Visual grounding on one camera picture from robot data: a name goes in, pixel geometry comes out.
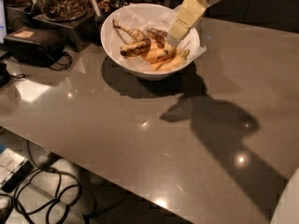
dish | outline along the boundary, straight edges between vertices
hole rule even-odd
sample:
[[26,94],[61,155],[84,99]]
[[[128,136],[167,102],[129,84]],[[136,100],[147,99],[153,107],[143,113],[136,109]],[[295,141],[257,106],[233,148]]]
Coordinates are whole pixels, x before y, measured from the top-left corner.
[[180,67],[171,71],[153,71],[150,63],[143,61],[141,57],[126,59],[121,55],[120,47],[130,43],[132,39],[128,34],[113,28],[112,21],[115,19],[119,23],[125,24],[126,27],[141,31],[151,27],[168,31],[176,15],[175,10],[154,4],[132,4],[122,7],[111,13],[104,21],[101,29],[102,46],[115,63],[134,76],[146,80],[161,80],[169,77],[186,67],[202,53],[199,34],[196,29],[191,29],[190,33],[178,46],[181,50],[190,50],[190,55]]

